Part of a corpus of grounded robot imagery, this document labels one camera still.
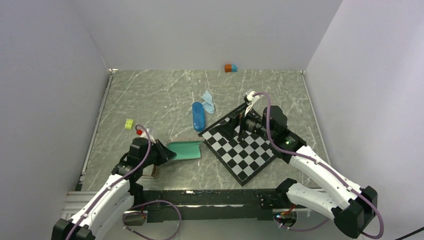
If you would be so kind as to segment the blue glasses case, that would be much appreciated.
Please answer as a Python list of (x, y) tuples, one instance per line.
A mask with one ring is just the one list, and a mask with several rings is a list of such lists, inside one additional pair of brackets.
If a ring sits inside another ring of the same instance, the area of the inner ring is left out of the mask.
[(201, 132), (206, 127), (205, 112), (203, 105), (200, 102), (192, 104), (192, 120), (193, 128), (197, 132)]

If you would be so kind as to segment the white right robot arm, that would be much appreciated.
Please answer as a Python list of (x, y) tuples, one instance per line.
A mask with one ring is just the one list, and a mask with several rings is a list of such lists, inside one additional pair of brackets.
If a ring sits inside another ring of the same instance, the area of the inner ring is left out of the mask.
[(287, 121), (279, 106), (269, 105), (258, 115), (243, 104), (213, 126), (206, 140), (241, 180), (257, 171), (266, 158), (278, 158), (321, 187), (317, 191), (288, 178), (275, 189), (280, 207), (307, 207), (333, 221), (353, 239), (364, 235), (366, 227), (377, 218), (379, 232), (375, 238), (382, 237), (384, 222), (377, 209), (377, 191), (371, 186), (361, 187), (338, 173), (305, 140), (289, 130)]

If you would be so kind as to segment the light blue cloth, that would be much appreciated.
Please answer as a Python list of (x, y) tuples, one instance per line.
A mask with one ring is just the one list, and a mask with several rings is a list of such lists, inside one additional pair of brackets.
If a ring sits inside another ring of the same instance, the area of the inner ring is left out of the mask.
[(211, 95), (211, 93), (208, 90), (206, 90), (201, 98), (203, 100), (203, 102), (201, 103), (203, 109), (209, 114), (214, 114), (215, 105), (214, 105), (213, 96)]

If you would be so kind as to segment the brown brick block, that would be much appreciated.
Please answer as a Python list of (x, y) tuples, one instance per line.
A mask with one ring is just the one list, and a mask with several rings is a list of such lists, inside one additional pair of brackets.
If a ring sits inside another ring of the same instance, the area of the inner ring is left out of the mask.
[(176, 154), (172, 158), (173, 161), (185, 161), (200, 159), (201, 150), (200, 144), (203, 140), (196, 141), (173, 141), (166, 145), (166, 147)]

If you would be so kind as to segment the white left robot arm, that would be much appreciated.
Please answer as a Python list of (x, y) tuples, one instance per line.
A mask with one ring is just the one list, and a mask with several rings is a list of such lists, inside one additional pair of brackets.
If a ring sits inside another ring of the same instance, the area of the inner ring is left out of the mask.
[(53, 226), (53, 240), (101, 240), (118, 218), (131, 209), (147, 205), (138, 179), (145, 167), (160, 166), (176, 157), (158, 139), (136, 137), (129, 151), (114, 166), (105, 184), (76, 214), (59, 219)]

